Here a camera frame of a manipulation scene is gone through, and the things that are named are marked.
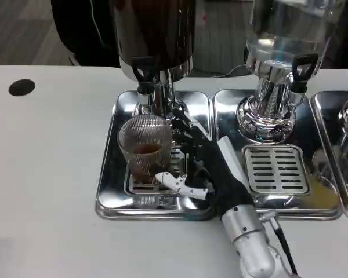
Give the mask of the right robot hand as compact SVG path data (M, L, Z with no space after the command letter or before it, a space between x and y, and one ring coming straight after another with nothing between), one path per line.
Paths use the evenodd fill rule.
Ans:
M161 167L156 180L180 195L208 202L219 217L241 206L254 208L251 194L231 172L219 143L188 113L175 108L173 115L173 139L189 157L189 173L173 175Z

